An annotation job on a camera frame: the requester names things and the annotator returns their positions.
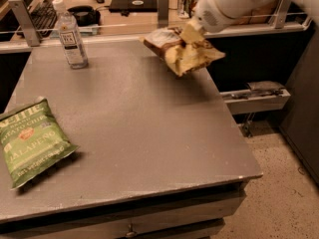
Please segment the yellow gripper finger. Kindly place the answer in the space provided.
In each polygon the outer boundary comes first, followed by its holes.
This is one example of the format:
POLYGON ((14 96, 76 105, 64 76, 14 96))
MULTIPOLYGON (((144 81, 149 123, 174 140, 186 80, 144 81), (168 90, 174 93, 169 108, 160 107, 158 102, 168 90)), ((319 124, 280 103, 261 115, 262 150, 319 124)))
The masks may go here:
POLYGON ((186 24, 179 36, 187 43, 192 44, 204 40, 204 29, 200 25, 186 24))

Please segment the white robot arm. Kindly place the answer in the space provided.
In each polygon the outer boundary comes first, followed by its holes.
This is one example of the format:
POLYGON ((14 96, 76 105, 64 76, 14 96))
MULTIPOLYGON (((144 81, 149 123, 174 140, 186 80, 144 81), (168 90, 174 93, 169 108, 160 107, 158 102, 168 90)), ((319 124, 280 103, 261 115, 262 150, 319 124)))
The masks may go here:
MULTIPOLYGON (((180 37, 188 44, 201 41, 205 32, 218 33, 245 13, 272 1, 274 0, 198 0, 194 15, 185 24, 180 37)), ((318 23, 319 0, 290 1, 318 23)))

